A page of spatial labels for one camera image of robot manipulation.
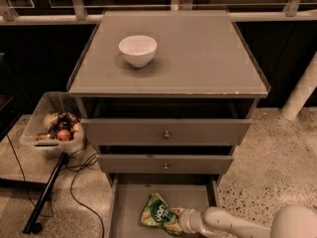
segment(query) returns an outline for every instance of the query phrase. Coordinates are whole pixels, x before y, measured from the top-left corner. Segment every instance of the green snack bag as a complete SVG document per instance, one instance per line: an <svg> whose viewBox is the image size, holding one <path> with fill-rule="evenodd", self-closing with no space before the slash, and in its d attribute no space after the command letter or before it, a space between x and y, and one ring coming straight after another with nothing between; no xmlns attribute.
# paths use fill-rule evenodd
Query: green snack bag
<svg viewBox="0 0 317 238"><path fill-rule="evenodd" d="M181 208L169 209L159 193L152 193L142 213L141 223L162 228L170 235L179 236L182 234L182 229L178 223L178 215L182 210Z"/></svg>

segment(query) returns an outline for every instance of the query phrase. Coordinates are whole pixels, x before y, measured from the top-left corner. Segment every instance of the terrazzo floor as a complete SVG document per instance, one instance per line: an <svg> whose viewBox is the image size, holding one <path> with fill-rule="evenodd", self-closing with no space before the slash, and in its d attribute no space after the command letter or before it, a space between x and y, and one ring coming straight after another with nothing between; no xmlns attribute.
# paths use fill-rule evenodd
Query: terrazzo floor
<svg viewBox="0 0 317 238"><path fill-rule="evenodd" d="M47 181L56 159L44 158L19 144L30 115L24 115L10 131L26 180ZM278 109L256 109L254 122L235 161L219 183L220 204L237 217L271 226L276 212L287 204L302 204L317 212L317 108L303 108L288 121ZM88 145L70 166L82 164L94 150ZM23 179L7 138L0 143L0 178ZM23 234L33 210L24 190L0 188L0 237L102 237L99 218L77 204L69 187L75 173L60 172L52 194L52 207L44 206L39 234ZM112 190L98 164L80 172L73 193L109 223ZM38 193L30 192L34 201Z"/></svg>

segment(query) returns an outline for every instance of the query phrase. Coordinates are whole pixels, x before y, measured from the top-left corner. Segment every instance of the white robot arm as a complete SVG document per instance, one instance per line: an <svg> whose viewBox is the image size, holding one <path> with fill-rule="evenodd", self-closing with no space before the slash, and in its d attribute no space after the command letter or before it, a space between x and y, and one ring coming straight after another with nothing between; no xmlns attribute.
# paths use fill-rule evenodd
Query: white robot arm
<svg viewBox="0 0 317 238"><path fill-rule="evenodd" d="M185 209L179 216L184 232L201 233L208 238L317 238L317 214L300 205L283 207L272 227L234 217L227 211L209 207L205 211Z"/></svg>

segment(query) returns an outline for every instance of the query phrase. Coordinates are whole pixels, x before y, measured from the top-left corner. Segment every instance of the cabinet top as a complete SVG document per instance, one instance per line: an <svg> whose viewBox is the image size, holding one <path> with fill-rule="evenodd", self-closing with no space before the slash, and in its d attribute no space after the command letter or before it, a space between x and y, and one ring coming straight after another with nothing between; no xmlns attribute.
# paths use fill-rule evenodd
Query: cabinet top
<svg viewBox="0 0 317 238"><path fill-rule="evenodd" d="M126 37L158 42L155 58L133 68L119 52ZM74 76L74 95L267 96L268 86L225 11L106 12Z"/></svg>

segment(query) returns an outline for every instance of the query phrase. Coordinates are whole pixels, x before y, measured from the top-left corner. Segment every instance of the gray drawer cabinet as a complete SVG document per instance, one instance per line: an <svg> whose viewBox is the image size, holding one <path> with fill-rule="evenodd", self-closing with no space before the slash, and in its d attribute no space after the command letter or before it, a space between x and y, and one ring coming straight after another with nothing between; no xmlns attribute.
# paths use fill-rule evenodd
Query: gray drawer cabinet
<svg viewBox="0 0 317 238"><path fill-rule="evenodd" d="M131 35L158 42L143 68L119 54ZM225 11L107 11L68 91L113 187L106 237L161 238L138 223L149 194L217 205L217 182L269 86Z"/></svg>

